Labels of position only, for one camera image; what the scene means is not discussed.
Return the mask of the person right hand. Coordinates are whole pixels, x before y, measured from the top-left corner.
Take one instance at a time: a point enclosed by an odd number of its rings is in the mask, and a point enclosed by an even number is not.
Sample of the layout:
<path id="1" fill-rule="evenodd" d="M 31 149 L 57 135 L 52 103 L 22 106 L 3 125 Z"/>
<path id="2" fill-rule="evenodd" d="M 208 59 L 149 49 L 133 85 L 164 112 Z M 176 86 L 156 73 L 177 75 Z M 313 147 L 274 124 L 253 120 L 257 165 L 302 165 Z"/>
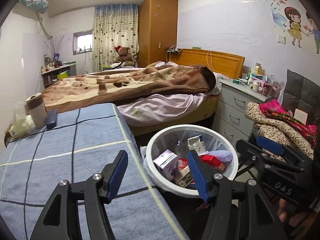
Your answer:
<path id="1" fill-rule="evenodd" d="M 310 228 L 318 216 L 315 211 L 297 212 L 293 211 L 289 203 L 280 198 L 277 216 L 282 223 L 287 223 L 292 227 Z"/>

